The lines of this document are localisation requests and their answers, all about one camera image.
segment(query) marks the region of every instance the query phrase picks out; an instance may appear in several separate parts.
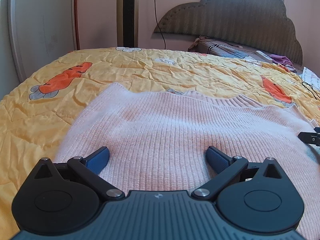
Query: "gray upholstered headboard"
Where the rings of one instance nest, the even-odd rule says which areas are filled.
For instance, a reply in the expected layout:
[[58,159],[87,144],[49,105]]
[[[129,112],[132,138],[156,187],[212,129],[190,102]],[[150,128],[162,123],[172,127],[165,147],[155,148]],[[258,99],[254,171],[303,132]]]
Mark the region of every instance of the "gray upholstered headboard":
[[160,20],[163,33],[235,42],[302,65],[302,49],[282,0],[201,0],[178,5]]

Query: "purple cloth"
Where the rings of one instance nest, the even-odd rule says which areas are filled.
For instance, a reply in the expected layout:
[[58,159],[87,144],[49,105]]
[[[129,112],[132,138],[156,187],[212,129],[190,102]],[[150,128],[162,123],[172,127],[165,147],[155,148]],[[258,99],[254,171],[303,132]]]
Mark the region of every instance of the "purple cloth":
[[286,66],[286,65],[293,66],[292,62],[286,56],[271,54],[269,55],[269,57],[272,58],[272,63],[281,64],[282,66]]

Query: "ribbed knit sweater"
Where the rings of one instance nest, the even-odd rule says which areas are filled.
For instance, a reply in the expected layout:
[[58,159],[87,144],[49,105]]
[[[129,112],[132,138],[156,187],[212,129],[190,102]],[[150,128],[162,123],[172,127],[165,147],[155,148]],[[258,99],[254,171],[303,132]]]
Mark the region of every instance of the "ribbed knit sweater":
[[113,83],[82,111],[54,161],[107,146],[110,160],[100,177],[128,193],[199,187],[215,175],[205,162],[209,146],[250,162],[271,156],[305,203],[298,231],[319,240],[320,156],[297,137],[315,125],[296,106],[281,109],[243,95],[219,99],[196,91],[132,93]]

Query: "black mechanical clamp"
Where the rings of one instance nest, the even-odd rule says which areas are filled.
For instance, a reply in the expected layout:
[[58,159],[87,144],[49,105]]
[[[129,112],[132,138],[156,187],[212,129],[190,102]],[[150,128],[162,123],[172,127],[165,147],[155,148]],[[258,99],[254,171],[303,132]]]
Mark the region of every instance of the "black mechanical clamp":
[[135,191],[127,196],[98,174],[102,147],[67,163],[41,158],[12,203],[22,239],[303,239],[295,229],[303,201],[279,163],[233,158],[210,146],[217,176],[194,190]]

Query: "gray ribbed panel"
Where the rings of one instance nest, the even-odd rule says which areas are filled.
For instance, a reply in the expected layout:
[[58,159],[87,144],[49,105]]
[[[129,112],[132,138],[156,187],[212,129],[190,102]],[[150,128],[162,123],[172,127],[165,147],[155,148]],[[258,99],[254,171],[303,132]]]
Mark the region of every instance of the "gray ribbed panel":
[[282,0],[201,0],[181,4],[159,22],[163,33],[203,35],[244,44],[302,65],[302,49]]
[[64,236],[21,232],[14,240],[302,240],[292,231],[279,236],[249,235],[232,228],[207,201],[186,191],[132,191],[129,198],[109,202],[87,227]]

